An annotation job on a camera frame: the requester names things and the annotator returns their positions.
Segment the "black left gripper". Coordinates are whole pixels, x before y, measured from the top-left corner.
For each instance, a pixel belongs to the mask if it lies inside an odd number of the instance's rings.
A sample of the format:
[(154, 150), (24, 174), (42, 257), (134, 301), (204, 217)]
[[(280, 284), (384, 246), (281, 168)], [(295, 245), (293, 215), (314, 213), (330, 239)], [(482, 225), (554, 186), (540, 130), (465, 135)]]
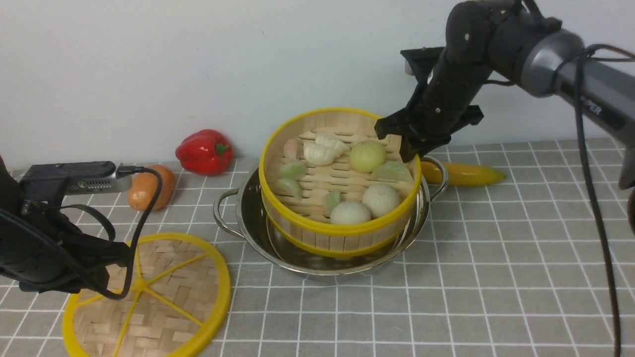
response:
[(100, 211), (87, 205), (71, 208), (95, 218), (107, 239), (82, 232), (61, 206), (25, 207), (22, 199), (2, 199), (1, 274), (25, 292), (107, 294), (108, 267), (132, 268), (134, 248), (115, 241), (114, 226)]

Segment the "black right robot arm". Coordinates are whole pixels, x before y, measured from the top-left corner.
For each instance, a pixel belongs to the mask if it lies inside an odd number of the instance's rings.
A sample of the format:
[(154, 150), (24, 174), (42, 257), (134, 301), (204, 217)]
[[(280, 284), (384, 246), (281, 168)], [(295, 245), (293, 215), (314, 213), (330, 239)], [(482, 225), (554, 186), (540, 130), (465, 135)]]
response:
[(447, 145), (451, 136), (476, 125), (483, 113), (472, 104), (496, 72), (502, 86), (517, 86), (531, 96), (558, 95), (625, 146), (619, 178), (633, 189), (635, 82), (596, 58), (600, 49), (634, 56), (604, 44), (585, 46), (577, 34), (546, 18), (532, 0), (469, 0), (458, 3), (446, 22), (446, 45), (403, 50), (417, 86), (407, 105), (375, 124), (383, 139), (401, 136), (400, 156), (411, 161)]

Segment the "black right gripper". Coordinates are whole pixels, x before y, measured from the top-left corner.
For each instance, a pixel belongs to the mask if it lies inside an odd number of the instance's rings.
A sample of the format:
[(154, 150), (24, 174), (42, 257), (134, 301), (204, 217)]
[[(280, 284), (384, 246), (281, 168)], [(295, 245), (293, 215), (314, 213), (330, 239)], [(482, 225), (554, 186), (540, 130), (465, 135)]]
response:
[(454, 133), (483, 119), (472, 101), (485, 84), (484, 72), (482, 63), (460, 64), (443, 50), (427, 83), (417, 84), (406, 108), (375, 122), (377, 138), (401, 136), (399, 155), (404, 163), (448, 144)]

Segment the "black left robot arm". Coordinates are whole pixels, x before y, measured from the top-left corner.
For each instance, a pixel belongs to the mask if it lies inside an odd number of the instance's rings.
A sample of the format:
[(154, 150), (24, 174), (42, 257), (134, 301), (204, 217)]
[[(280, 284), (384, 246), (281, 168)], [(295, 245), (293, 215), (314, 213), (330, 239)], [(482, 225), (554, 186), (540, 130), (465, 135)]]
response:
[(140, 231), (117, 242), (113, 224), (66, 196), (122, 192), (144, 167), (112, 161), (33, 165), (16, 180), (1, 165), (1, 275), (24, 292), (92, 290), (121, 300), (131, 286)]

